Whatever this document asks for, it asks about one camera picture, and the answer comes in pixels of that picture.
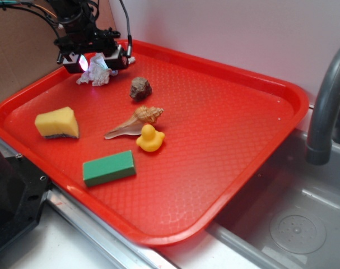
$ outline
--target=green sponge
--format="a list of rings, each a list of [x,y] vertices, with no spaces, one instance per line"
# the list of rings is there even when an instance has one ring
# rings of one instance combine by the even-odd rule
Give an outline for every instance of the green sponge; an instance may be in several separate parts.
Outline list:
[[[88,187],[135,174],[131,150],[83,164],[83,178]]]

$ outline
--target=conch shell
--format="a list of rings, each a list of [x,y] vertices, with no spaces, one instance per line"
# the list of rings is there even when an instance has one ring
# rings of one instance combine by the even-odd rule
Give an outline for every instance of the conch shell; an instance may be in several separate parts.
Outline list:
[[[146,106],[140,106],[123,124],[112,129],[110,132],[104,135],[105,139],[111,139],[121,135],[140,135],[141,129],[145,123],[155,124],[159,116],[164,112],[163,108],[155,108],[154,106],[148,108]]]

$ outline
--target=white wall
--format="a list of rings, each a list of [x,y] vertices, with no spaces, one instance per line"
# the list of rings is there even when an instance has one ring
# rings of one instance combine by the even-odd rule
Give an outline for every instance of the white wall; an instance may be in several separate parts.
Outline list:
[[[109,1],[126,38],[121,5]],[[340,0],[123,2],[134,39],[290,81],[311,103],[340,47]]]

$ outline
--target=sponge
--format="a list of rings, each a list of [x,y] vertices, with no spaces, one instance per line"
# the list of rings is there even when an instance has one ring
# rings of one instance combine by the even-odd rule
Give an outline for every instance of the sponge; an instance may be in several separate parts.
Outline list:
[[[124,151],[83,164],[83,179],[88,187],[135,175],[132,151]]]
[[[68,106],[37,115],[35,126],[45,138],[79,138],[79,127],[74,111]]]

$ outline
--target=gray faucet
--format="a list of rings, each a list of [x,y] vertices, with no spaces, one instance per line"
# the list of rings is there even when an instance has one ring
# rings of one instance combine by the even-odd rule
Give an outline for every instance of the gray faucet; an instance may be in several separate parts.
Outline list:
[[[340,49],[330,63],[314,105],[306,141],[306,161],[326,164],[332,138],[340,144]]]

